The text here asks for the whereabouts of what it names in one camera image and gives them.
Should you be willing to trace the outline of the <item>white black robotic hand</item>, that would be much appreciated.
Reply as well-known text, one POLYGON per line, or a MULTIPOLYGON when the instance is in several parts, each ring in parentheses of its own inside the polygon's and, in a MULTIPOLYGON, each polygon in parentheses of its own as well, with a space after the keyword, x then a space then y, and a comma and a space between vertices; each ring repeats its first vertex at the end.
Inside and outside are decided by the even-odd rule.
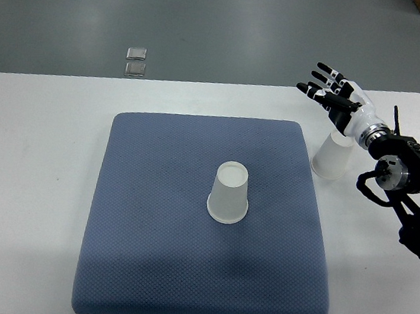
POLYGON ((389 131, 377 116, 373 101, 354 81, 322 62, 311 74, 318 83, 300 82, 296 88, 325 109, 342 135, 354 138, 358 145, 368 149, 372 135, 389 131))

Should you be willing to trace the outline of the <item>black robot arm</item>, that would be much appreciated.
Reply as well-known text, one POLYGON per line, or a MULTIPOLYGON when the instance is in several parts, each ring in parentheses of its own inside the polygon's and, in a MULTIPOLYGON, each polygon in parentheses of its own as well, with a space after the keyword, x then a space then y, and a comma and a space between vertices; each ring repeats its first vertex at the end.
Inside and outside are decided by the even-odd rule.
POLYGON ((356 186, 376 205, 394 210, 401 223, 399 242, 420 258, 420 144, 401 136, 398 107, 393 111, 394 130, 379 128, 365 142, 377 164, 356 186))

